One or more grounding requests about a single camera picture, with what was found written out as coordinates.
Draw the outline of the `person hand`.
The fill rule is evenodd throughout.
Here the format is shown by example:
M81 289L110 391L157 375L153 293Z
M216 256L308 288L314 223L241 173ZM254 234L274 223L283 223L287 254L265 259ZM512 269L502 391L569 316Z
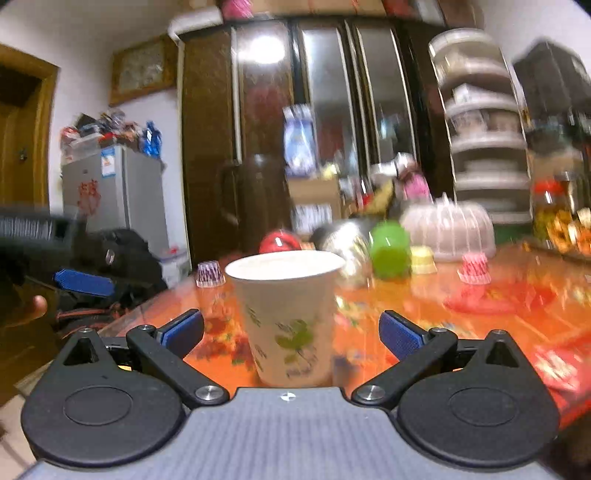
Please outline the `person hand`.
M47 300L41 295L35 295L13 310L10 316L10 324L14 326L26 325L42 318L47 313L47 310Z

